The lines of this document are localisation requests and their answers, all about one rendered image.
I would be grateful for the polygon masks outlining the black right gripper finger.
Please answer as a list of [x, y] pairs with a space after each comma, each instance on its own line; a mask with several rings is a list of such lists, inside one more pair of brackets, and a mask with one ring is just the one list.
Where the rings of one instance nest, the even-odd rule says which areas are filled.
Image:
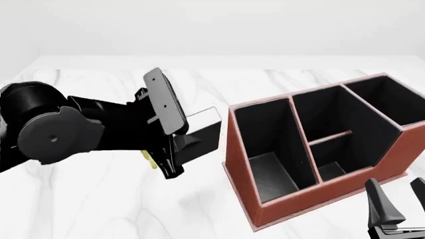
[[410, 183], [410, 186], [419, 200], [425, 200], [425, 179], [417, 177]]
[[379, 182], [372, 178], [365, 183], [369, 207], [369, 226], [397, 225], [406, 218], [385, 195]]

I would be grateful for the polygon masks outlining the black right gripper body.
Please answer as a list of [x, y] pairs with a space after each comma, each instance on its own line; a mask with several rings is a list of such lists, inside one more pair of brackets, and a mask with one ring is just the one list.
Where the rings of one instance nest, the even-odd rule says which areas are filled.
[[399, 228], [398, 221], [369, 222], [370, 239], [425, 239], [425, 227]]

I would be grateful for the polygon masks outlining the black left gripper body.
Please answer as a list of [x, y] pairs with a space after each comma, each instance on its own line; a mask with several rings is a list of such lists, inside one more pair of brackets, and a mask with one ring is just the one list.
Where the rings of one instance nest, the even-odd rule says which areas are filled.
[[184, 168], [176, 163], [171, 135], [163, 135], [155, 139], [153, 145], [147, 151], [160, 168], [165, 179], [175, 179], [185, 172]]

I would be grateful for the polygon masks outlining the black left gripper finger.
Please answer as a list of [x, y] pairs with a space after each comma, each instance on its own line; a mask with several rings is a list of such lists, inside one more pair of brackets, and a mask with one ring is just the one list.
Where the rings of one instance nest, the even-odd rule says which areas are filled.
[[195, 145], [200, 143], [201, 140], [198, 137], [192, 135], [174, 135], [173, 136], [173, 146], [174, 151], [184, 152], [190, 151]]

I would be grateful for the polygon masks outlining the black book with white pages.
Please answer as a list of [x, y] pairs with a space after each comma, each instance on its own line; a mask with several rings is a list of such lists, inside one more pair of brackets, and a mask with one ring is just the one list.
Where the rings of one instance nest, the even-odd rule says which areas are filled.
[[218, 149], [222, 120], [215, 107], [189, 115], [187, 121], [189, 130], [185, 135], [198, 137], [201, 142], [190, 151], [175, 152], [175, 160], [178, 165], [184, 165]]

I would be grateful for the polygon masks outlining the red-brown desk caddy black inside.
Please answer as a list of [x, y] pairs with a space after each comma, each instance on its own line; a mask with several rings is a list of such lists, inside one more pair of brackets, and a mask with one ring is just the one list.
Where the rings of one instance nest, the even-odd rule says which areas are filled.
[[224, 170], [253, 231], [405, 176], [425, 91], [387, 73], [232, 105]]

